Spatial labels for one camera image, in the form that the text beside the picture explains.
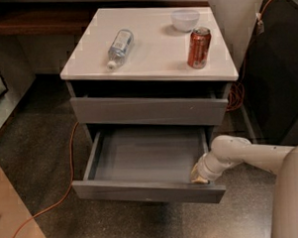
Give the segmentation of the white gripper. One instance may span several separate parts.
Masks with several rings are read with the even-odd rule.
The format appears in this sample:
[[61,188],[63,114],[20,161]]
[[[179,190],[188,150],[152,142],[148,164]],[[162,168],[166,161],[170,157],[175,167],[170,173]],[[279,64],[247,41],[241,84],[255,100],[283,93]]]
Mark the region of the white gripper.
[[191,175],[196,177],[191,177],[191,182],[208,184],[219,178],[230,166],[229,162],[220,162],[212,152],[206,153],[193,167]]

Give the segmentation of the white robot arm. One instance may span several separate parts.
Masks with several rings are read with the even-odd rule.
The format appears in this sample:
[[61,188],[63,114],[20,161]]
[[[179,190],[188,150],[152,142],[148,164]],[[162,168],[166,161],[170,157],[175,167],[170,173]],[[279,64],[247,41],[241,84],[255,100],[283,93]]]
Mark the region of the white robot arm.
[[298,146],[253,144],[246,138],[221,135],[195,163],[190,179],[208,183],[241,163],[276,175],[271,238],[298,238]]

